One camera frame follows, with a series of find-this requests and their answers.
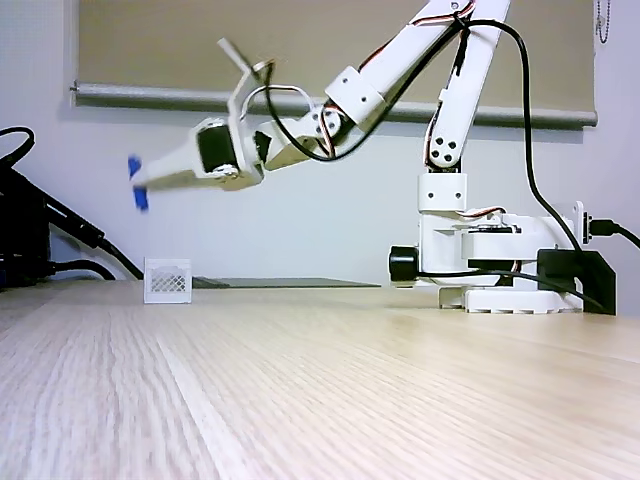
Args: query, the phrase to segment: blue block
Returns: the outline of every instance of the blue block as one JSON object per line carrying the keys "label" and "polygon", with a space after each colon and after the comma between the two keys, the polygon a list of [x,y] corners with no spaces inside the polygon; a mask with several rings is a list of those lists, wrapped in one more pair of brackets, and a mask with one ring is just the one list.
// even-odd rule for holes
{"label": "blue block", "polygon": [[[129,179],[131,179],[142,168],[140,159],[131,155],[129,157]],[[133,199],[136,202],[138,210],[146,212],[149,210],[149,199],[147,198],[147,189],[145,187],[133,187]]]}

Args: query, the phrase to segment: wood grain surface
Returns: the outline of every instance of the wood grain surface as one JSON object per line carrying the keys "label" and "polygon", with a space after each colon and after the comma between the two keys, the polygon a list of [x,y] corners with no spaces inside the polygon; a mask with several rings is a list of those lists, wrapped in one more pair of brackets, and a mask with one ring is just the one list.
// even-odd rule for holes
{"label": "wood grain surface", "polygon": [[635,320],[141,287],[0,294],[0,478],[640,478]]}

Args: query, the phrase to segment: white basket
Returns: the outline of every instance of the white basket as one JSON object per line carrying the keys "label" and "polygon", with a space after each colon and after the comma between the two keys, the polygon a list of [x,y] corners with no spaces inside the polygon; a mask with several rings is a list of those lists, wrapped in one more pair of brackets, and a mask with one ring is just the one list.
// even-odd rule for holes
{"label": "white basket", "polygon": [[191,303],[191,260],[145,258],[144,303]]}

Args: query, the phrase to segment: white plastic bracket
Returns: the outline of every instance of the white plastic bracket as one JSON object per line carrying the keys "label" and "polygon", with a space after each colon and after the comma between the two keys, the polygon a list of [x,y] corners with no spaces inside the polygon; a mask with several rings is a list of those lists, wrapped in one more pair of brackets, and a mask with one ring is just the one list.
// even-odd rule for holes
{"label": "white plastic bracket", "polygon": [[387,106],[384,97],[353,67],[344,69],[325,93],[364,132]]}

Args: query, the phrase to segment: white robotic arm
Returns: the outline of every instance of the white robotic arm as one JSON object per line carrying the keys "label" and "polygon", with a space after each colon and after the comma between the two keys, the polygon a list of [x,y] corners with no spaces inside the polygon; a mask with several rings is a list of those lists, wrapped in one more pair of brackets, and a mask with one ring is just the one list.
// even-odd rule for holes
{"label": "white robotic arm", "polygon": [[[344,143],[354,126],[369,131],[420,60],[443,46],[443,39],[457,21],[455,15],[502,21],[510,3],[509,0],[466,2],[465,5],[449,0],[428,2],[384,48],[374,52],[359,68],[347,67],[341,72],[325,90],[329,97],[325,105],[311,109],[299,120],[282,120],[289,133],[309,150],[320,152],[318,142],[324,141],[326,145],[327,137],[331,142]],[[441,149],[434,148],[429,154],[434,165],[455,168],[458,163],[499,35],[499,30],[490,27],[474,28],[461,68],[452,73],[442,90],[438,114],[429,129],[438,139],[446,140]],[[448,36],[446,42],[453,38]],[[275,121],[256,130],[247,126],[244,115],[247,104],[257,91],[264,89],[252,69],[263,74],[267,64],[250,65],[225,39],[219,45],[242,73],[228,102],[227,120],[201,122],[192,129],[185,145],[162,159],[142,165],[132,178],[135,186],[170,186],[176,182],[184,185],[191,180],[238,190],[260,183],[264,170],[308,159]]]}
{"label": "white robotic arm", "polygon": [[[535,282],[501,275],[459,275],[477,268],[505,270],[505,265],[517,273],[535,275],[540,250],[571,248],[551,217],[509,215],[499,208],[467,212],[467,176],[462,173],[461,157],[500,30],[462,29],[458,22],[472,15],[502,22],[509,4],[510,0],[467,0],[464,5],[432,0],[359,68],[341,72],[326,88],[329,100],[324,104],[298,120],[274,117],[257,129],[248,126],[246,108],[265,89],[265,71],[270,66],[250,65],[222,40],[220,46],[242,72],[228,102],[228,120],[203,121],[183,147],[132,172],[132,183],[138,188],[186,182],[238,190],[260,183],[265,170],[315,158],[319,151],[326,151],[331,159],[335,145],[344,142],[354,127],[372,131],[417,67],[460,37],[451,77],[426,132],[425,172],[418,182],[419,241],[412,247],[392,247],[391,280],[398,285],[442,287],[441,307],[478,312],[581,310],[582,300],[538,290]],[[582,239],[582,205],[577,202],[565,211],[565,223]]]}

